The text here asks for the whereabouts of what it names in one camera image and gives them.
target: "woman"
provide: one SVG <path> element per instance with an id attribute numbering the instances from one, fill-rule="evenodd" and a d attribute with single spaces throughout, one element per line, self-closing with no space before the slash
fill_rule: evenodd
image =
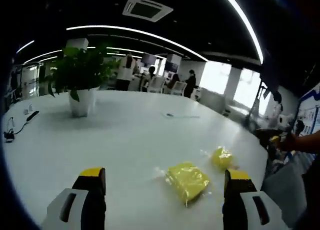
<path id="1" fill-rule="evenodd" d="M 141 86 L 142 86 L 142 92 L 147 92 L 147 83 L 150 83 L 153 77 L 155 77 L 155 72 L 156 68 L 154 66 L 151 66 L 149 68 L 149 74 L 142 80 Z"/>
<path id="2" fill-rule="evenodd" d="M 190 77 L 187 79 L 186 82 L 186 87 L 184 89 L 184 97 L 190 98 L 192 92 L 194 91 L 194 88 L 196 86 L 196 74 L 193 70 L 189 71 Z"/>
<path id="3" fill-rule="evenodd" d="M 120 63 L 118 75 L 116 77 L 116 90 L 127 91 L 133 77 L 136 61 L 131 54 L 125 56 Z"/>
<path id="4" fill-rule="evenodd" d="M 175 83 L 176 83 L 177 81 L 180 81 L 179 76 L 178 76 L 178 74 L 174 74 L 173 77 L 172 77 L 172 79 L 170 80 L 170 82 L 169 82 L 168 84 L 166 84 L 166 87 L 165 87 L 165 89 L 163 90 L 163 92 L 164 92 L 165 94 L 170 94 L 172 88 L 174 87 L 174 85 L 175 85 Z"/>

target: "window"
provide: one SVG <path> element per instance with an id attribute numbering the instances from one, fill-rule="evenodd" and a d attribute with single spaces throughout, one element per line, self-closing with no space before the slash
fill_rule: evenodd
<path id="1" fill-rule="evenodd" d="M 200 87 L 218 94 L 224 94 L 230 70 L 230 64 L 215 61 L 207 62 L 203 70 Z"/>
<path id="2" fill-rule="evenodd" d="M 260 85 L 260 74 L 249 69 L 243 69 L 235 91 L 234 100 L 248 108 L 252 108 Z M 264 115 L 270 99 L 270 93 L 266 99 L 262 96 L 259 104 L 259 114 Z"/>
<path id="3" fill-rule="evenodd" d="M 152 65 L 152 66 L 155 67 L 155 74 L 158 72 L 159 62 L 160 62 L 160 60 L 159 60 L 159 59 L 156 59 L 154 65 Z"/>
<path id="4" fill-rule="evenodd" d="M 163 76 L 163 74 L 164 74 L 166 61 L 167 61 L 167 59 L 160 60 L 160 69 L 159 69 L 159 72 L 158 72 L 159 76 Z"/>

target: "hand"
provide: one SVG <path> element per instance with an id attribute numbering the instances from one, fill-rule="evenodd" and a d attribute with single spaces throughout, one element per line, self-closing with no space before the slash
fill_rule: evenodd
<path id="1" fill-rule="evenodd" d="M 279 148 L 281 151 L 292 151 L 295 150 L 297 147 L 297 140 L 298 137 L 292 133 L 288 133 L 285 140 L 283 142 L 280 142 L 277 144 L 277 148 Z"/>

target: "black ceiling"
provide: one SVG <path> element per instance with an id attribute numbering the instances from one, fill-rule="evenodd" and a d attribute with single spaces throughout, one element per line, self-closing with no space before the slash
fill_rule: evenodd
<path id="1" fill-rule="evenodd" d="M 61 49 L 67 39 L 76 37 L 86 37 L 91 46 L 110 42 L 114 47 L 152 54 L 176 51 L 191 60 L 203 61 L 175 45 L 130 31 L 105 28 L 66 31 L 67 27 L 78 25 L 117 25 L 170 39 L 210 60 L 229 60 L 263 71 L 263 67 L 239 60 L 257 62 L 259 57 L 246 26 L 227 0 L 153 1 L 173 8 L 173 12 L 153 23 L 122 15 L 127 0 L 17 0 L 16 39 L 20 47 L 33 39 L 35 42 L 22 50 L 15 61 L 23 63 L 37 55 Z M 313 19 L 309 19 L 301 3 L 295 1 L 237 0 L 257 35 L 265 59 L 272 61 L 280 71 L 281 85 L 300 95 L 319 81 L 318 71 L 314 69 L 310 75 L 319 57 L 319 36 Z"/>

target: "potted plant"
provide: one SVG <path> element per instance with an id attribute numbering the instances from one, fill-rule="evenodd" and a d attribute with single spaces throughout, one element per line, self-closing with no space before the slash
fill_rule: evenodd
<path id="1" fill-rule="evenodd" d="M 51 75 L 45 78 L 48 92 L 53 97 L 52 86 L 57 94 L 68 91 L 72 115 L 88 116 L 94 112 L 96 91 L 106 82 L 113 70 L 118 68 L 116 60 L 105 62 L 106 47 L 86 51 L 74 47 L 63 50 L 64 58 L 54 63 Z"/>

